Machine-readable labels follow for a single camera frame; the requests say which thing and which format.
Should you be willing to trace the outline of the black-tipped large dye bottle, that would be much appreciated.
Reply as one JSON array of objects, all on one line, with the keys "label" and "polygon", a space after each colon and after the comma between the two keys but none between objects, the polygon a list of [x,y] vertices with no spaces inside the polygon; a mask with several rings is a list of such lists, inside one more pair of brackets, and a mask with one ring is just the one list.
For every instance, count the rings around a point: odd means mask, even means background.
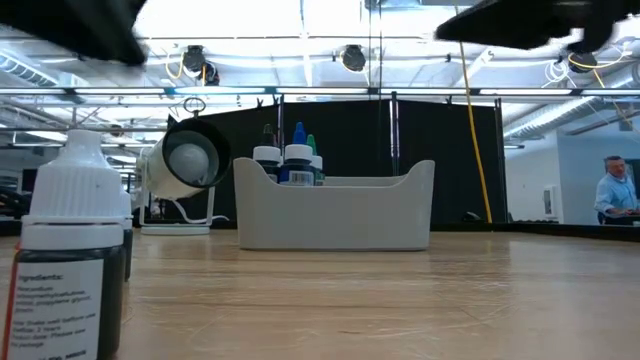
[{"label": "black-tipped large dye bottle", "polygon": [[270,124],[264,125],[261,141],[258,146],[253,148],[252,159],[263,168],[273,182],[277,183],[279,181],[281,150]]}]

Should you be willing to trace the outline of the person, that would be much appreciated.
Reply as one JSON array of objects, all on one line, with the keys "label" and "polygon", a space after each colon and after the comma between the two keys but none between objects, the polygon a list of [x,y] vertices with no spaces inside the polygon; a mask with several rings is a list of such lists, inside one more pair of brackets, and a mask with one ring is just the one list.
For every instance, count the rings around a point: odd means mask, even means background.
[{"label": "person", "polygon": [[640,203],[626,162],[613,155],[605,159],[606,174],[596,187],[594,209],[601,225],[632,226],[640,221]]}]

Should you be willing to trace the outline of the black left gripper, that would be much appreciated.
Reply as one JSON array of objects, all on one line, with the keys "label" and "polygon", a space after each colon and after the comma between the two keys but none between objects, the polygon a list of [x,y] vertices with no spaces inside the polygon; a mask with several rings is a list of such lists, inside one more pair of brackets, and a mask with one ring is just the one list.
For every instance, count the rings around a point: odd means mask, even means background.
[{"label": "black left gripper", "polygon": [[[146,55],[133,26],[147,0],[61,0],[57,43],[81,56],[143,64]],[[0,0],[0,24],[51,41],[48,17],[55,0]]]}]

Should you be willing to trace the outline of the light grey plastic bin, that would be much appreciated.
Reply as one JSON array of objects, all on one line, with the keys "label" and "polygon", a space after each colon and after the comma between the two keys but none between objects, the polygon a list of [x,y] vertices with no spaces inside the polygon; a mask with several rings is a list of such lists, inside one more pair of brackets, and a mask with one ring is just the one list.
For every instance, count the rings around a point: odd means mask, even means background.
[{"label": "light grey plastic bin", "polygon": [[328,177],[284,186],[254,160],[234,161],[239,245],[245,250],[422,251],[429,246],[436,163],[403,176]]}]

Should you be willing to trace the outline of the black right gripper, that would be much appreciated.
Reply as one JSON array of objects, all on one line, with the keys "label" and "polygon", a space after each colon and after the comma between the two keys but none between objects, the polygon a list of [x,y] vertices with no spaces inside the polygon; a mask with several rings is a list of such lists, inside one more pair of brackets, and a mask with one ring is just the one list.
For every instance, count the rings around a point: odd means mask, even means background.
[{"label": "black right gripper", "polygon": [[[436,28],[438,40],[515,49],[541,47],[560,36],[554,0],[482,0]],[[640,14],[640,0],[555,0],[565,27],[581,28],[582,38],[567,46],[574,53],[600,49],[614,25]]]}]

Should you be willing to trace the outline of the blue-tipped large dye bottle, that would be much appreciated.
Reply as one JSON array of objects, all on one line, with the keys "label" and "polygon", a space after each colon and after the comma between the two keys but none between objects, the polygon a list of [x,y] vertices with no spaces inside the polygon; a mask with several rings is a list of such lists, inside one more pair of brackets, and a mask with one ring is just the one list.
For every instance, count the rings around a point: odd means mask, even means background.
[{"label": "blue-tipped large dye bottle", "polygon": [[307,144],[307,134],[302,122],[298,122],[292,143],[284,148],[279,183],[287,186],[313,186],[314,168],[311,166],[313,149]]}]

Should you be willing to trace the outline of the small black dye bottle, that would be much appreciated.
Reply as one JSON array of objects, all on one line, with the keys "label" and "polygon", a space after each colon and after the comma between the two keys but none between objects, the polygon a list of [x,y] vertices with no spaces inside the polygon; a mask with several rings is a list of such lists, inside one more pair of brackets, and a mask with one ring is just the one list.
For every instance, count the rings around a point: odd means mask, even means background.
[{"label": "small black dye bottle", "polygon": [[39,167],[14,255],[0,360],[112,360],[120,341],[125,216],[101,136],[71,130]]}]

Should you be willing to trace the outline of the white wall box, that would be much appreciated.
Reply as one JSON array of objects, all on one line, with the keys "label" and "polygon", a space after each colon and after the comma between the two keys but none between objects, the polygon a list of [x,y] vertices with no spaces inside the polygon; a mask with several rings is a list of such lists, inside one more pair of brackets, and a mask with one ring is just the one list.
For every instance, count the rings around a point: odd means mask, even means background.
[{"label": "white wall box", "polygon": [[557,208],[556,208],[556,186],[549,185],[545,186],[543,189],[543,205],[544,205],[544,215],[546,218],[556,218],[557,217]]}]

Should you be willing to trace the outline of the white cylindrical spot lamp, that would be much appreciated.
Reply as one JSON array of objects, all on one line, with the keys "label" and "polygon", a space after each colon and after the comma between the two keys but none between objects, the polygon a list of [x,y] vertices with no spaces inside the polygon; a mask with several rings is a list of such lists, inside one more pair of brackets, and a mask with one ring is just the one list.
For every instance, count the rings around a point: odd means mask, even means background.
[{"label": "white cylindrical spot lamp", "polygon": [[[170,126],[153,147],[144,149],[136,162],[140,183],[139,224],[141,233],[156,236],[207,235],[214,220],[215,186],[231,165],[230,145],[210,122],[199,118]],[[206,192],[206,213],[191,219],[179,203],[183,198]],[[181,223],[151,224],[145,220],[155,197],[176,206]]]}]

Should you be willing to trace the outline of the green-tipped large dye bottle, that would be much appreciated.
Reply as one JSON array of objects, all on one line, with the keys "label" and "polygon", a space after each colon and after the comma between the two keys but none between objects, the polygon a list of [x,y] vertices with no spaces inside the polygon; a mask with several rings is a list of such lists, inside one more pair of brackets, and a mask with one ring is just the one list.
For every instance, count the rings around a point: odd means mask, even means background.
[{"label": "green-tipped large dye bottle", "polygon": [[323,158],[317,153],[316,141],[313,134],[307,135],[307,145],[312,148],[311,166],[314,170],[314,185],[323,186],[325,181]]}]

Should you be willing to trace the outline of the black partition curtain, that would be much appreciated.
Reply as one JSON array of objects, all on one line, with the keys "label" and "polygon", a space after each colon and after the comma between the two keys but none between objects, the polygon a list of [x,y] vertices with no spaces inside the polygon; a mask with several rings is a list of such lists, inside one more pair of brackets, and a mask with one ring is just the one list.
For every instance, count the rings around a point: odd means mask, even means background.
[{"label": "black partition curtain", "polygon": [[291,142],[302,122],[315,137],[328,176],[393,175],[393,138],[399,171],[421,160],[436,163],[434,225],[462,221],[467,212],[503,223],[507,217],[495,111],[399,100],[287,103],[205,116],[230,142],[234,158],[249,157],[265,124],[281,125]]}]

